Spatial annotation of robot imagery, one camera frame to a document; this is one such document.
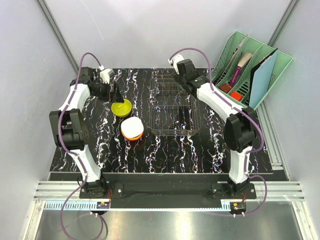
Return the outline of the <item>lime green bowl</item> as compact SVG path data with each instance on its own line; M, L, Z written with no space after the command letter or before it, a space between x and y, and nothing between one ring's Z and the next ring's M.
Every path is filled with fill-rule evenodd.
M132 103L126 98L124 99L123 103L114 102L111 105L111 111L119 118L127 117L132 111Z

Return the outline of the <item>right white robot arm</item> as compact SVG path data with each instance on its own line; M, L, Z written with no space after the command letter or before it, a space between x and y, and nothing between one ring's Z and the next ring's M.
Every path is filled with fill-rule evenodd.
M254 127L255 111L251 107L242 108L224 96L205 75L198 73L190 59L179 54L168 62L175 70L174 80L224 121L223 139L230 149L230 169L225 190L230 197L239 198L250 183L248 160L258 134Z

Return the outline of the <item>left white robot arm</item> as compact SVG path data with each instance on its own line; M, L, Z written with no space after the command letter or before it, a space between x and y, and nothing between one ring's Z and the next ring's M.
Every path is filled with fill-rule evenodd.
M82 175L82 191L91 192L97 198L108 193L108 186L89 149L89 130L83 109L89 97L110 103L124 102L118 86L110 84L114 74L113 69L103 66L81 68L79 78L69 85L69 94L63 105L49 113L56 146L63 148L76 163Z

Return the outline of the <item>white bowl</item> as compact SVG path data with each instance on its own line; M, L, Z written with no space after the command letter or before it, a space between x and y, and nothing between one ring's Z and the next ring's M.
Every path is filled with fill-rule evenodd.
M127 137L134 138L144 132L144 125L140 118L133 116L124 120L120 129Z

